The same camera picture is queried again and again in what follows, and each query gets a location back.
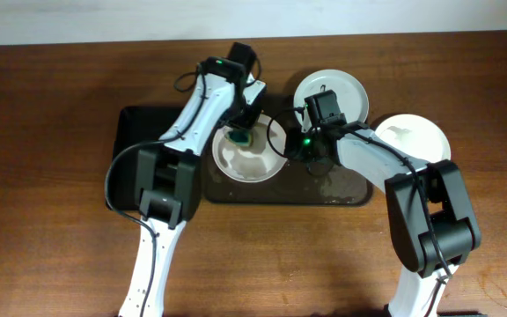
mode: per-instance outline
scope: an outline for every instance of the wooden table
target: wooden table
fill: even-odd
[[[419,114],[448,136],[483,233],[440,311],[507,315],[507,32],[247,40],[270,92],[345,70],[369,121]],[[173,80],[231,41],[0,47],[0,316],[113,316],[139,228],[107,210],[119,111],[183,105]],[[167,315],[349,315],[382,308],[400,274],[386,202],[361,208],[203,201],[177,247]]]

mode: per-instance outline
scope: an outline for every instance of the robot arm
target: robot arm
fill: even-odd
[[[322,127],[316,133],[323,137],[317,138],[315,146],[320,142],[320,146],[328,148],[326,152],[333,153],[338,165],[360,173],[386,194],[391,240],[403,264],[388,313],[393,317],[437,316],[447,273],[440,268],[432,239],[436,239],[451,275],[481,242],[459,169],[449,160],[431,164],[413,158],[384,143],[364,124],[346,124],[332,91],[306,98],[305,106],[312,125]],[[386,148],[405,158],[415,169],[429,200],[442,204],[441,211],[431,216],[436,238],[429,234],[414,175]],[[314,156],[318,151],[307,149],[304,152],[304,155],[302,152],[293,154],[302,158]]]
[[[157,249],[152,255],[152,237],[142,227],[129,293],[119,316],[162,315],[173,252],[201,198],[199,166],[204,146],[218,127],[250,129],[261,113],[259,98],[266,86],[250,73],[256,58],[248,46],[234,43],[228,57],[200,63],[191,98],[159,138],[173,141],[138,152],[135,203],[142,221],[156,233]]]

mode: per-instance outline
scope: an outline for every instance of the black cable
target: black cable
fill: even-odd
[[[189,92],[189,91],[191,91],[191,89],[193,89],[193,87],[197,83],[197,77],[199,75],[197,73],[197,71],[198,70],[196,70],[196,71],[189,71],[188,73],[185,73],[185,74],[177,77],[177,79],[175,79],[175,81],[173,82],[173,89],[175,89],[178,92]],[[189,87],[187,87],[187,88],[180,88],[179,83],[180,83],[181,79],[183,79],[185,77],[192,76],[192,75],[195,75],[195,79],[193,80],[193,83],[191,83],[191,85],[189,85]]]
[[[436,288],[433,289],[433,295],[431,296],[430,306],[428,307],[428,310],[426,311],[424,317],[430,316],[430,313],[433,310],[433,306],[436,303],[437,294],[439,293],[439,290],[441,290],[441,285],[447,284],[447,282],[445,281],[446,277],[447,276],[437,278]]]
[[[284,159],[290,159],[290,158],[286,157],[284,154],[282,154],[281,152],[279,152],[275,148],[275,146],[273,146],[273,143],[271,143],[271,137],[269,137],[269,132],[271,132],[271,123],[273,123],[273,121],[276,120],[281,114],[287,113],[289,111],[299,111],[299,110],[304,111],[305,109],[303,107],[294,107],[294,108],[283,109],[278,114],[276,114],[275,116],[273,116],[271,118],[271,120],[269,120],[269,123],[268,123],[268,129],[266,131],[267,132],[267,138],[268,138],[268,144],[271,147],[271,150],[273,150],[278,156],[280,156],[280,157],[282,157]]]
[[[259,58],[255,58],[255,61],[257,62],[257,76],[255,77],[255,79],[253,80],[253,82],[249,83],[249,84],[246,84],[246,88],[255,84],[256,81],[260,80],[261,78],[261,62],[260,62],[260,59]]]
[[[312,137],[312,131],[315,130],[316,127],[314,126],[311,126],[309,129],[308,129],[308,132],[306,132],[306,134],[309,136],[309,137]],[[326,154],[323,156],[323,157],[320,157],[320,158],[316,158],[316,159],[313,159],[312,162],[309,162],[309,163],[306,163],[306,172],[311,175],[312,177],[322,177],[322,176],[326,176],[328,173],[330,173],[330,171],[332,171],[332,169],[334,168],[334,161],[332,159],[330,159],[330,157],[328,157],[329,153],[328,153],[328,150],[326,148]],[[327,159],[327,161],[330,164],[329,168],[324,172],[324,173],[320,173],[320,174],[315,174],[312,172],[312,169],[310,168],[310,164],[311,163],[316,163],[318,162],[319,159]]]
[[[195,119],[197,118],[197,116],[201,112],[202,105],[204,104],[204,101],[206,100],[206,97],[207,97],[207,95],[206,95],[207,82],[206,82],[204,74],[202,73],[202,68],[201,68],[200,64],[197,65],[197,71],[195,72],[195,74],[197,74],[197,76],[200,75],[201,78],[202,78],[202,96],[201,96],[201,102],[199,103],[199,107],[195,111],[195,113],[194,113],[193,117],[191,118],[191,121],[189,122],[189,124],[182,131],[177,131],[177,134],[175,136],[171,136],[171,137],[168,137],[166,139],[160,139],[160,140],[156,140],[156,141],[147,141],[147,142],[141,142],[141,143],[138,143],[138,144],[130,145],[128,148],[122,150],[119,154],[117,154],[113,158],[113,161],[111,162],[111,165],[109,166],[109,169],[107,170],[107,174],[105,176],[105,201],[107,202],[107,205],[109,206],[109,208],[112,211],[116,212],[117,214],[123,216],[124,218],[126,218],[126,219],[134,222],[135,224],[140,225],[141,227],[143,227],[144,229],[146,229],[150,233],[150,236],[151,236],[152,257],[151,257],[150,281],[148,282],[148,288],[146,290],[146,294],[144,295],[144,299],[143,299],[143,303],[142,303],[142,308],[140,309],[140,317],[143,317],[143,315],[144,315],[144,309],[146,307],[146,302],[148,301],[148,295],[150,294],[151,284],[152,284],[152,282],[154,280],[155,267],[156,267],[156,251],[158,249],[158,243],[156,241],[156,233],[147,224],[145,224],[144,221],[142,221],[142,220],[140,220],[140,219],[138,219],[136,217],[132,217],[128,213],[126,213],[125,211],[119,210],[116,207],[114,207],[113,202],[111,201],[111,194],[109,192],[109,184],[110,184],[111,173],[112,173],[112,171],[114,169],[114,166],[117,164],[117,162],[122,157],[128,155],[128,153],[130,153],[132,151],[136,151],[136,150],[141,150],[142,148],[148,147],[148,146],[154,146],[154,145],[161,145],[161,144],[170,143],[172,141],[175,141],[175,140],[181,138],[182,136],[185,135],[185,133],[187,133],[187,131],[189,131],[189,129],[191,128],[191,126],[195,122]]]

